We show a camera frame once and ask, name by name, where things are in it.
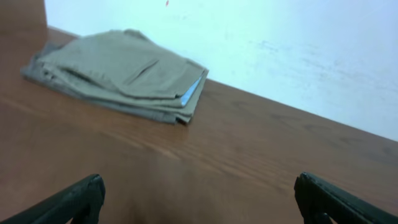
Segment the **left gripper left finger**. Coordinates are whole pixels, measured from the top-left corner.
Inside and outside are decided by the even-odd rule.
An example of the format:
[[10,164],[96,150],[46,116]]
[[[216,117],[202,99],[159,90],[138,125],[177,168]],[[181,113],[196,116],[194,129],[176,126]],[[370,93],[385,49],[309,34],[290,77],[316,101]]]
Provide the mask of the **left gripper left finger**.
[[103,179],[91,174],[2,223],[97,224],[104,200]]

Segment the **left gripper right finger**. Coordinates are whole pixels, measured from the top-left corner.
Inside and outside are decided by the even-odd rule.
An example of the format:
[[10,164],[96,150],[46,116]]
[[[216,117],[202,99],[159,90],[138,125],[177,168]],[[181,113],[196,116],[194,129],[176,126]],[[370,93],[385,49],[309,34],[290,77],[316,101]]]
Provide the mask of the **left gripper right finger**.
[[396,216],[308,172],[296,178],[294,190],[305,224],[397,223]]

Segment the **beige khaki shorts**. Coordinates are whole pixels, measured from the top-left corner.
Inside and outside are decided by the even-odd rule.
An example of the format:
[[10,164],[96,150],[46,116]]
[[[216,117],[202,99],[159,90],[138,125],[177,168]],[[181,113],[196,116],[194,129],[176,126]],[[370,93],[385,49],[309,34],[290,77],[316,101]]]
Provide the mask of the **beige khaki shorts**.
[[72,40],[38,59],[46,75],[97,100],[193,117],[208,69],[138,30],[111,30]]

